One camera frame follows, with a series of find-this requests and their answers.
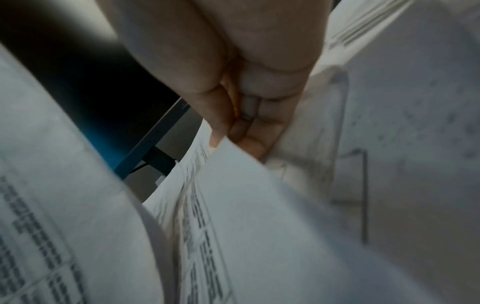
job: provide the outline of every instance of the skin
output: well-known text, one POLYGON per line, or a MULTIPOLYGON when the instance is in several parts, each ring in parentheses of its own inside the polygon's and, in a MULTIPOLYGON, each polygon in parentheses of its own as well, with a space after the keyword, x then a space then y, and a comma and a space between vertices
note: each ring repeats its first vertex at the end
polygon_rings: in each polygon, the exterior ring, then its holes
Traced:
POLYGON ((320 56, 331 0, 97 0, 132 55, 212 127, 262 158, 320 56))

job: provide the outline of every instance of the hand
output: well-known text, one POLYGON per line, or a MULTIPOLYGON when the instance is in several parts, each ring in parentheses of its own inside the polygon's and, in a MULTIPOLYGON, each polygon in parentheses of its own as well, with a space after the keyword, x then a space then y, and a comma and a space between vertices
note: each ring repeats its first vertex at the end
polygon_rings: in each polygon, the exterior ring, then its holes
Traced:
POLYGON ((212 127, 261 158, 319 57, 331 0, 97 0, 120 39, 212 127))

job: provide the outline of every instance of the finger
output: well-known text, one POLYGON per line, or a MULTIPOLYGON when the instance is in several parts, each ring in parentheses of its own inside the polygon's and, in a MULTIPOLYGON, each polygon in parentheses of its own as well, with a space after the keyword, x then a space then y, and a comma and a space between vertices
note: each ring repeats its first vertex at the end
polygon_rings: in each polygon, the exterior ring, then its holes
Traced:
POLYGON ((301 93, 279 100, 262 99, 257 116, 236 144, 257 159, 264 157, 290 123, 300 96, 301 93))
POLYGON ((226 136, 235 120, 232 101, 225 88, 218 84, 203 93, 182 93, 180 95, 211 126, 210 145, 216 147, 226 136))
POLYGON ((260 100, 260 97, 248 95, 243 95, 240 98, 240 113, 228 134, 230 140, 237 142, 245 136, 259 112, 260 100))

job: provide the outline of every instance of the chair leg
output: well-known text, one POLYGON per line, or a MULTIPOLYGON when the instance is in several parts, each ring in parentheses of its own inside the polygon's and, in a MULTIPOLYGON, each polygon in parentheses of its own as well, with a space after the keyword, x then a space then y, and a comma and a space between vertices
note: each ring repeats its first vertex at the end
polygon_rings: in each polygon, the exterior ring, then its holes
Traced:
POLYGON ((168 175, 175 167, 175 160, 155 146, 143 156, 142 160, 163 175, 168 175))

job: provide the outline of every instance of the floor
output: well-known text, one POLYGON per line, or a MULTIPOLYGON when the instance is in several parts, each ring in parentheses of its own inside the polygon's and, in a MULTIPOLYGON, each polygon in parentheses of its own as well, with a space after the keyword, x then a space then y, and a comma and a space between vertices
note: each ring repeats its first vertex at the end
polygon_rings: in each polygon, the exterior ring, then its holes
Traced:
MULTIPOLYGON (((192 109, 188 110, 156 146, 180 161, 192 144, 200 123, 202 123, 200 115, 192 109)), ((127 176, 125 184, 141 202, 144 202, 157 188, 155 182, 161 176, 162 174, 153 167, 145 166, 127 176)))

